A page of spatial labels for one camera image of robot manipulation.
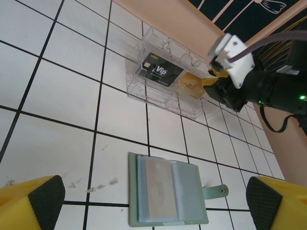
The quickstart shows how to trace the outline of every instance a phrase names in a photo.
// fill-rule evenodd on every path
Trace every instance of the black rubber pad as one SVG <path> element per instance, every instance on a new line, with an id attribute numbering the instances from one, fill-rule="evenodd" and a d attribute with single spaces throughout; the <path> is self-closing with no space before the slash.
<path id="1" fill-rule="evenodd" d="M 54 230 L 65 197 L 62 178 L 52 177 L 28 197 L 41 229 Z"/>
<path id="2" fill-rule="evenodd" d="M 270 230 L 283 196 L 274 189 L 251 177 L 246 199 L 257 230 Z"/>

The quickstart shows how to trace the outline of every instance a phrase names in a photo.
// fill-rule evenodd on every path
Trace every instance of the black cable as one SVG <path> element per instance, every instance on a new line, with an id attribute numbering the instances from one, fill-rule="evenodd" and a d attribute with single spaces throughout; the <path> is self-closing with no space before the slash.
<path id="1" fill-rule="evenodd" d="M 290 117 L 294 117 L 295 115 L 289 115 L 287 116 L 284 120 L 283 120 L 283 126 L 281 127 L 280 130 L 275 130 L 272 128 L 272 126 L 270 125 L 269 121 L 267 120 L 266 116 L 265 116 L 265 113 L 264 113 L 264 107 L 263 106 L 260 106 L 260 114 L 261 114 L 261 117 L 264 121 L 264 123 L 267 125 L 267 127 L 269 128 L 270 131 L 274 132 L 274 133 L 282 133 L 286 130 L 287 128 L 287 123 L 288 123 L 288 119 Z"/>

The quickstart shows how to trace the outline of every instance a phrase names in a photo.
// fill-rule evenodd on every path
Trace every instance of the black vip card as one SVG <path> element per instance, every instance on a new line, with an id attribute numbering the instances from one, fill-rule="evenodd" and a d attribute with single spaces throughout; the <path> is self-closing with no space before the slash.
<path id="1" fill-rule="evenodd" d="M 182 68 L 154 53 L 148 54 L 142 63 L 142 68 L 139 73 L 140 76 L 166 87 L 169 87 L 183 71 Z"/>

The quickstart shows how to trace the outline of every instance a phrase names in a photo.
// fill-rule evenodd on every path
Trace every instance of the floor tile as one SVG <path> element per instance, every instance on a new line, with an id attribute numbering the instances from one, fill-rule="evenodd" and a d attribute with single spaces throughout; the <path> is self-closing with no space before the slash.
<path id="1" fill-rule="evenodd" d="M 0 3 L 0 40 L 37 55 L 52 25 L 52 20 L 12 0 Z"/>
<path id="2" fill-rule="evenodd" d="M 0 109 L 0 149 L 8 135 L 15 114 L 15 112 Z"/>
<path id="3" fill-rule="evenodd" d="M 142 38 L 142 21 L 114 2 L 112 3 L 110 21 L 134 36 Z"/>
<path id="4" fill-rule="evenodd" d="M 217 162 L 239 167 L 230 137 L 224 133 L 209 128 Z"/>
<path id="5" fill-rule="evenodd" d="M 110 50 L 106 50 L 103 82 L 127 91 L 125 59 Z"/>
<path id="6" fill-rule="evenodd" d="M 53 19 L 55 18 L 61 4 L 61 0 L 20 0 L 20 2 Z"/>
<path id="7" fill-rule="evenodd" d="M 98 131 L 147 143 L 145 104 L 103 85 Z"/>
<path id="8" fill-rule="evenodd" d="M 202 224 L 201 230 L 233 230 L 228 211 L 207 211 L 209 224 Z"/>
<path id="9" fill-rule="evenodd" d="M 235 230 L 256 230 L 250 212 L 230 212 Z"/>
<path id="10" fill-rule="evenodd" d="M 252 173 L 252 172 L 246 172 L 246 171 L 243 171 L 243 170 L 241 170 L 241 172 L 242 172 L 242 176 L 243 176 L 243 180 L 244 180 L 245 187 L 247 187 L 248 181 L 249 181 L 249 179 L 250 179 L 252 176 L 259 176 L 259 174 Z"/>
<path id="11" fill-rule="evenodd" d="M 203 187 L 213 187 L 222 184 L 217 164 L 207 161 L 201 161 L 191 157 L 189 158 L 189 161 L 191 164 L 195 164 L 198 166 L 201 176 L 201 185 Z M 207 208 L 227 208 L 225 198 L 206 200 L 205 204 Z"/>
<path id="12" fill-rule="evenodd" d="M 228 133 L 220 107 L 217 107 L 216 105 L 207 102 L 203 106 L 203 109 L 206 114 L 208 126 L 220 130 L 224 133 Z"/>
<path id="13" fill-rule="evenodd" d="M 198 225 L 181 225 L 181 226 L 167 226 L 167 227 L 155 227 L 155 230 L 199 230 Z"/>
<path id="14" fill-rule="evenodd" d="M 78 0 L 78 2 L 87 6 L 106 19 L 109 17 L 111 0 Z"/>
<path id="15" fill-rule="evenodd" d="M 17 109 L 37 58 L 0 43 L 0 105 Z"/>
<path id="16" fill-rule="evenodd" d="M 238 117 L 242 118 L 243 120 L 246 120 L 251 123 L 250 118 L 248 116 L 248 112 L 245 108 L 245 106 L 241 109 L 239 113 L 237 113 Z"/>
<path id="17" fill-rule="evenodd" d="M 209 98 L 208 100 L 209 102 L 212 102 L 213 104 L 217 105 L 218 107 L 220 107 L 220 103 L 218 101 L 216 101 L 215 99 Z"/>
<path id="18" fill-rule="evenodd" d="M 236 115 L 236 112 L 233 111 L 232 109 L 227 108 L 226 105 L 224 105 L 224 104 L 222 104 L 222 103 L 220 103 L 220 105 L 221 105 L 221 108 L 223 108 L 223 109 L 225 109 L 226 111 L 232 113 L 233 115 Z"/>
<path id="19" fill-rule="evenodd" d="M 258 127 L 255 127 L 255 132 L 256 132 L 257 137 L 258 137 L 258 139 L 260 141 L 261 147 L 263 149 L 267 150 L 267 151 L 273 152 L 265 132 L 262 129 L 258 128 Z"/>
<path id="20" fill-rule="evenodd" d="M 241 123 L 241 126 L 242 126 L 247 142 L 260 147 L 260 143 L 256 136 L 253 125 L 240 118 L 239 118 L 239 121 Z"/>
<path id="21" fill-rule="evenodd" d="M 223 109 L 222 112 L 226 121 L 229 134 L 241 140 L 246 140 L 238 117 Z"/>
<path id="22" fill-rule="evenodd" d="M 127 207 L 100 207 L 89 206 L 87 217 L 87 230 L 118 229 L 131 230 L 128 225 Z M 139 230 L 152 230 L 152 227 L 138 228 Z"/>
<path id="23" fill-rule="evenodd" d="M 262 128 L 262 124 L 260 123 L 259 117 L 256 113 L 256 111 L 250 107 L 246 107 L 246 110 L 248 112 L 249 118 L 252 122 L 252 124 L 254 124 L 255 126 Z"/>
<path id="24" fill-rule="evenodd" d="M 118 26 L 110 23 L 107 48 L 127 57 L 128 54 L 135 48 L 139 39 L 130 35 Z"/>
<path id="25" fill-rule="evenodd" d="M 186 154 L 179 115 L 148 105 L 150 145 Z"/>
<path id="26" fill-rule="evenodd" d="M 107 20 L 75 0 L 65 0 L 58 22 L 103 46 L 106 43 Z"/>
<path id="27" fill-rule="evenodd" d="M 188 157 L 182 156 L 176 153 L 163 151 L 160 149 L 150 148 L 150 156 L 152 157 L 161 157 L 167 160 L 173 160 L 173 161 L 182 161 L 185 163 L 188 163 Z"/>
<path id="28" fill-rule="evenodd" d="M 223 184 L 229 188 L 227 201 L 229 208 L 248 209 L 245 185 L 239 169 L 219 165 Z"/>
<path id="29" fill-rule="evenodd" d="M 247 102 L 247 104 L 245 105 L 245 107 L 247 107 L 247 106 L 248 106 L 249 108 L 255 109 L 252 102 Z"/>
<path id="30" fill-rule="evenodd" d="M 270 169 L 273 173 L 273 177 L 284 180 L 283 173 L 282 173 L 282 171 L 279 167 L 279 164 L 277 162 L 275 155 L 273 153 L 267 152 L 265 150 L 263 152 L 264 152 L 264 155 L 265 155 L 265 157 L 266 157 L 266 159 L 269 163 L 269 167 L 270 167 Z"/>
<path id="31" fill-rule="evenodd" d="M 82 230 L 85 206 L 63 205 L 54 230 Z"/>
<path id="32" fill-rule="evenodd" d="M 207 121 L 206 121 L 205 113 L 201 113 L 201 115 L 196 118 L 196 121 L 206 125 Z"/>
<path id="33" fill-rule="evenodd" d="M 251 154 L 253 155 L 258 173 L 264 174 L 267 176 L 272 176 L 267 160 L 265 159 L 262 149 L 249 145 Z"/>
<path id="34" fill-rule="evenodd" d="M 182 118 L 184 133 L 190 156 L 215 161 L 210 134 L 207 126 Z"/>
<path id="35" fill-rule="evenodd" d="M 42 61 L 23 111 L 94 129 L 99 83 Z"/>
<path id="36" fill-rule="evenodd" d="M 92 145 L 91 132 L 20 115 L 0 165 L 0 184 L 60 175 L 65 200 L 85 201 Z"/>
<path id="37" fill-rule="evenodd" d="M 90 201 L 128 204 L 128 152 L 148 154 L 147 146 L 97 134 Z"/>
<path id="38" fill-rule="evenodd" d="M 231 141 L 235 149 L 240 169 L 257 172 L 254 160 L 252 158 L 247 143 L 235 138 L 231 138 Z"/>
<path id="39" fill-rule="evenodd" d="M 56 24 L 44 58 L 100 80 L 103 54 L 102 46 Z"/>

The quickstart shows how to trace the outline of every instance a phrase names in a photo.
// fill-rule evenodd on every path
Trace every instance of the plastic card case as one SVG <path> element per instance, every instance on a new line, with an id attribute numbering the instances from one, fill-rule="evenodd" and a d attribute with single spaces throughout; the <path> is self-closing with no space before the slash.
<path id="1" fill-rule="evenodd" d="M 125 60 L 128 97 L 196 119 L 209 96 L 203 59 L 151 27 Z"/>

